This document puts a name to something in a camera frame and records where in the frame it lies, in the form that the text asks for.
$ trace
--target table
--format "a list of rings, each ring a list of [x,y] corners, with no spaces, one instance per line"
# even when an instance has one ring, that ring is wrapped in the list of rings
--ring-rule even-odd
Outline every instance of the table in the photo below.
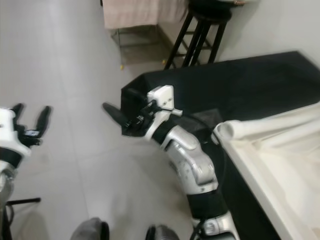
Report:
[[[122,89],[121,110],[133,118],[141,108],[127,98],[128,88],[146,94],[162,85],[174,86],[177,109],[188,113],[216,110],[213,113],[219,116],[207,120],[212,126],[218,118],[261,119],[320,101],[320,71],[302,54],[292,51],[145,73]],[[193,133],[202,142],[208,138],[206,131]],[[220,152],[212,143],[203,143],[202,149],[211,157],[219,180]],[[222,191],[241,240],[280,239],[230,159]]]

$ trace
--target white cloth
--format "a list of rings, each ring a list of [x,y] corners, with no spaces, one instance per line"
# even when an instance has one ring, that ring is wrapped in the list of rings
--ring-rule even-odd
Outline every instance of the white cloth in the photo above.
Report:
[[[103,0],[106,29],[176,23],[186,12],[186,0]]]

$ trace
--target floor tile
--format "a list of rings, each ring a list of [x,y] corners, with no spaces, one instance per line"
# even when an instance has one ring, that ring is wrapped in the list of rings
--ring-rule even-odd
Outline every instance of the floor tile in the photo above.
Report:
[[[15,182],[11,199],[41,197],[40,203],[14,207],[11,226],[14,239],[70,239],[72,232],[88,219],[88,212],[76,164],[44,172]]]
[[[2,0],[0,3],[1,34],[50,26],[47,1]]]
[[[112,40],[103,26],[97,27],[94,23],[85,23],[85,26],[81,27],[77,24],[67,24],[63,27],[58,25],[53,26],[53,34],[56,51],[62,56],[79,52],[100,53],[112,59],[112,56],[106,52]]]
[[[50,27],[37,27],[0,34],[1,62],[34,61],[55,54],[53,31]]]
[[[48,3],[49,16],[54,25],[88,22],[100,26],[103,21],[103,8],[99,2],[91,0],[51,0]]]
[[[140,141],[121,136],[121,128],[102,109],[103,102],[120,105],[120,88],[105,94],[70,98],[67,101],[75,152],[78,159],[97,156],[119,146]]]
[[[58,64],[63,89],[68,98],[120,92],[120,69],[116,68],[112,59],[108,58],[108,52],[103,49],[61,55]]]
[[[6,102],[7,107],[13,107],[17,102]],[[32,155],[21,163],[18,179],[25,179],[39,173],[48,172],[63,165],[75,163],[74,144],[68,118],[66,102],[57,101],[24,101],[25,109],[19,119],[19,124],[27,129],[34,129],[37,117],[44,106],[52,107],[50,122],[43,135],[40,146],[32,147]]]
[[[0,64],[0,100],[11,102],[61,99],[64,92],[55,56],[4,61]]]
[[[191,233],[190,213],[168,157],[139,142],[80,162],[90,217],[110,225],[111,239],[144,239],[150,224],[166,224],[180,239]]]

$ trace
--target black cable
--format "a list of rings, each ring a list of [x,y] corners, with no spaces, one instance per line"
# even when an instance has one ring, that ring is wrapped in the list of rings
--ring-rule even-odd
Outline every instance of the black cable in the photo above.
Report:
[[[200,233],[200,230],[202,228],[202,225],[205,223],[207,219],[201,219],[200,222],[196,225],[196,227],[194,228],[191,236],[190,236],[190,240],[195,240],[196,236]]]

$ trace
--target stool leg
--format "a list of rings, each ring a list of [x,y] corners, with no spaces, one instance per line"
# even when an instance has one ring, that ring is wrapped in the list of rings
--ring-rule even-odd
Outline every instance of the stool leg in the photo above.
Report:
[[[12,235],[11,235],[11,231],[10,231],[10,223],[9,223],[9,219],[8,219],[8,215],[7,215],[7,211],[6,209],[3,210],[3,219],[0,219],[0,221],[2,222],[0,224],[2,231],[0,231],[2,233],[2,236],[0,236],[0,239],[3,240],[12,240]]]
[[[191,39],[188,51],[186,52],[184,61],[182,63],[182,68],[185,68],[185,67],[189,66],[190,60],[191,60],[191,58],[192,58],[192,56],[194,54],[194,51],[196,49],[196,46],[197,46],[198,40],[200,38],[200,35],[201,35],[203,27],[204,27],[204,21],[203,20],[199,20],[197,25],[196,25],[193,37]]]
[[[177,37],[177,39],[175,41],[175,44],[174,44],[174,46],[173,46],[173,48],[172,48],[172,50],[170,52],[169,58],[166,61],[164,70],[170,68],[170,66],[171,66],[171,64],[172,64],[172,62],[173,62],[173,60],[174,60],[174,58],[175,58],[175,56],[176,56],[176,54],[178,52],[179,46],[180,46],[180,44],[181,44],[181,42],[182,42],[182,40],[183,40],[188,28],[189,28],[189,25],[191,23],[192,18],[193,18],[192,14],[188,13],[188,15],[186,16],[186,18],[184,20],[184,23],[182,25],[180,33],[179,33],[179,35],[178,35],[178,37]]]
[[[214,43],[213,43],[213,46],[212,46],[212,50],[211,50],[211,53],[210,53],[208,64],[213,63],[215,61],[215,59],[216,59],[216,56],[217,56],[217,53],[218,53],[218,49],[219,49],[222,37],[224,35],[226,26],[227,26],[227,23],[220,24],[220,26],[218,28],[218,31],[216,32],[216,36],[215,36],[215,39],[214,39]]]
[[[40,203],[40,202],[41,202],[41,198],[36,197],[36,198],[29,198],[29,199],[23,199],[23,200],[8,201],[7,205],[30,204],[30,203]]]
[[[199,42],[198,42],[198,44],[197,44],[197,46],[195,48],[195,51],[194,51],[193,58],[192,58],[192,61],[190,63],[190,66],[194,66],[197,63],[198,57],[200,55],[202,47],[203,47],[203,45],[205,43],[205,40],[207,38],[210,26],[211,26],[211,24],[209,22],[203,23],[202,33],[201,33],[201,36],[199,38]]]

